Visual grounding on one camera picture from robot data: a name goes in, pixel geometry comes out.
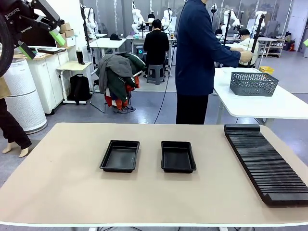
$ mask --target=person's hand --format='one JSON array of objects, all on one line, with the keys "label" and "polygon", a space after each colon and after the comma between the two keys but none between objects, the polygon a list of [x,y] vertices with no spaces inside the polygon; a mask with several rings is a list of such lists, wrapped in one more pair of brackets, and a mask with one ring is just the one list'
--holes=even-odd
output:
[{"label": "person's hand", "polygon": [[253,54],[250,51],[242,51],[240,61],[248,63],[252,59]]},{"label": "person's hand", "polygon": [[239,51],[239,52],[243,52],[245,51],[243,48],[240,48],[240,47],[231,47],[230,48],[230,51]]}]

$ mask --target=slotted rack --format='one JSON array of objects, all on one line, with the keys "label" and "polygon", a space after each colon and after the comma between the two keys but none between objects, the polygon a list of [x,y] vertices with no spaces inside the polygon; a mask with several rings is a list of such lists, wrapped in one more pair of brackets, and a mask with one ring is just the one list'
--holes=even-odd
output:
[{"label": "slotted rack", "polygon": [[260,132],[259,125],[225,125],[225,135],[267,205],[308,205],[308,187]]}]

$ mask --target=backpack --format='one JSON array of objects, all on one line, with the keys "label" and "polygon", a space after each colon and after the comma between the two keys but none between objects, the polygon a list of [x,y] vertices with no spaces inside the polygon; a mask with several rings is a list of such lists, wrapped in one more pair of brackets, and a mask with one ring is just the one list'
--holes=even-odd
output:
[{"label": "backpack", "polygon": [[91,98],[89,80],[83,74],[78,74],[70,78],[71,93],[68,100],[73,100],[79,105],[79,101],[87,101]]}]

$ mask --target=black hat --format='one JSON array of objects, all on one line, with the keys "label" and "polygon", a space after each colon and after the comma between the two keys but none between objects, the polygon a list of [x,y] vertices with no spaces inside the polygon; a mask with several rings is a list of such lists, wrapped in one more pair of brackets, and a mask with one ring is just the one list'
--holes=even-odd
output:
[{"label": "black hat", "polygon": [[250,35],[250,32],[247,29],[243,29],[240,31],[240,35]]},{"label": "black hat", "polygon": [[110,36],[110,40],[121,41],[122,39],[119,39],[119,36],[118,36],[118,35],[112,34],[112,35]]}]

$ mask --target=gray storage basket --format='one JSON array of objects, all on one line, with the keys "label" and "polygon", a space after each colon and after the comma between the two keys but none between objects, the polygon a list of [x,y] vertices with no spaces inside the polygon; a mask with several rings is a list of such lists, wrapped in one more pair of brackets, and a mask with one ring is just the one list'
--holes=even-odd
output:
[{"label": "gray storage basket", "polygon": [[278,82],[267,73],[232,72],[230,89],[236,95],[272,96]]}]

